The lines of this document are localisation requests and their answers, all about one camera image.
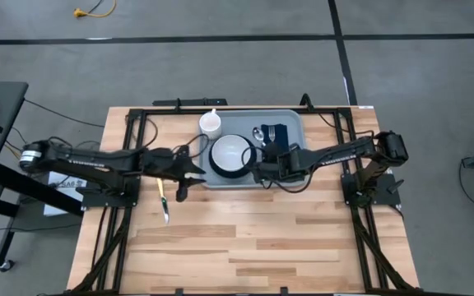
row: white bowl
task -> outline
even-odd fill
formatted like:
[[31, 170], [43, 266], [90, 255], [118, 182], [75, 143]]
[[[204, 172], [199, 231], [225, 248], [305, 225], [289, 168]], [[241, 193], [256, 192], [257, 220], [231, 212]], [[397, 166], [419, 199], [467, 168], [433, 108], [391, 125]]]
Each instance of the white bowl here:
[[[236, 172], [244, 167], [241, 155], [243, 154], [243, 151], [249, 147], [249, 143], [241, 136], [223, 136], [213, 144], [211, 157], [213, 158], [213, 162], [215, 162], [219, 168], [226, 172]], [[250, 149], [244, 152], [245, 164], [250, 159], [250, 153]]]

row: black bowl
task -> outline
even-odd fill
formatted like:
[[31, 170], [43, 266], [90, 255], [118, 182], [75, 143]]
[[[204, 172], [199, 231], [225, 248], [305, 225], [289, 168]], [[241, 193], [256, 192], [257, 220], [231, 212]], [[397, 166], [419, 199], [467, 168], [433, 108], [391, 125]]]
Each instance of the black bowl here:
[[[251, 141], [249, 141], [248, 139], [246, 139], [243, 136], [239, 136], [239, 137], [243, 138], [248, 143], [248, 145], [250, 147], [253, 147], [253, 144], [252, 144]], [[217, 173], [218, 175], [224, 177], [224, 178], [241, 178], [241, 177], [245, 176], [247, 173], [250, 172], [250, 170], [247, 169], [246, 167], [250, 166], [251, 164], [253, 164], [254, 162], [257, 161], [257, 151], [255, 150], [255, 148], [250, 148], [249, 149], [250, 150], [250, 158], [242, 168], [240, 168], [238, 170], [235, 170], [235, 171], [225, 170], [225, 169], [221, 168], [220, 166], [218, 166], [215, 163], [215, 160], [213, 159], [213, 147], [215, 146], [215, 143], [213, 143], [213, 145], [211, 145], [210, 154], [209, 154], [208, 159], [210, 160], [210, 166], [213, 169], [213, 171], [215, 173]], [[239, 162], [242, 164], [241, 155], [239, 155]]]

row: black napkin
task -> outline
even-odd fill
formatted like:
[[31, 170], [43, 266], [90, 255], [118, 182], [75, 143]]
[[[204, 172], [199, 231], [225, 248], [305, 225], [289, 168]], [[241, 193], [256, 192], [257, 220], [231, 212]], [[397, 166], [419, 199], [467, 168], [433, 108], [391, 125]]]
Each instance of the black napkin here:
[[[270, 126], [266, 124], [261, 125], [261, 130], [263, 131], [263, 134], [264, 134], [265, 144], [272, 142], [268, 134], [269, 127]], [[281, 152], [288, 152], [288, 149], [289, 149], [288, 148], [288, 130], [286, 129], [286, 125], [276, 124], [274, 128], [276, 129], [276, 137], [274, 139], [274, 143], [277, 144]]]

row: spoon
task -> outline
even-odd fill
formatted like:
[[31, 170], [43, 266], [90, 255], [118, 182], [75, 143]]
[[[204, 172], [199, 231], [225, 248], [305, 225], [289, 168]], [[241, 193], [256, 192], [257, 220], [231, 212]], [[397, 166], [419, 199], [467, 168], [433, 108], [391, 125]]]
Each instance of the spoon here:
[[261, 146], [264, 147], [266, 144], [264, 144], [264, 134], [263, 131], [261, 131], [258, 127], [254, 127], [252, 130], [252, 135], [255, 138], [255, 140], [261, 142]]
[[168, 210], [168, 200], [164, 196], [164, 184], [161, 178], [157, 178], [158, 190], [160, 191], [160, 201], [162, 201], [162, 208], [164, 209], [164, 221], [166, 224], [170, 223], [170, 212]]

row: wooden table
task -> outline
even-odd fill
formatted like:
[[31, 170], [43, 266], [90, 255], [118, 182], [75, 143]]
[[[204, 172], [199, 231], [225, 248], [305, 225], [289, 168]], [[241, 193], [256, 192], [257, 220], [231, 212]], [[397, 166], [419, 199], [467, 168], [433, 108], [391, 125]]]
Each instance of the wooden table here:
[[[128, 110], [109, 110], [101, 150], [122, 148]], [[352, 114], [357, 131], [379, 130], [373, 109], [352, 107]], [[186, 143], [198, 134], [199, 118], [151, 116], [159, 128], [151, 146]], [[301, 118], [310, 149], [337, 144], [335, 130], [319, 116]], [[155, 132], [150, 124], [146, 126], [144, 142]], [[156, 180], [143, 178], [140, 200], [132, 213], [120, 293], [173, 293], [176, 288], [184, 288], [185, 293], [278, 293], [282, 286], [291, 292], [363, 291], [351, 213], [343, 203], [341, 172], [339, 164], [321, 168], [300, 194], [279, 189], [207, 190], [200, 185], [190, 188], [184, 203], [174, 201], [176, 185], [168, 181], [165, 194], [171, 221], [167, 226]], [[69, 289], [91, 267], [101, 212], [85, 213]], [[402, 218], [388, 206], [374, 206], [374, 216], [383, 253], [406, 281], [417, 286]], [[377, 287], [374, 259], [367, 253]], [[115, 255], [111, 258], [106, 288], [111, 286], [116, 262]]]

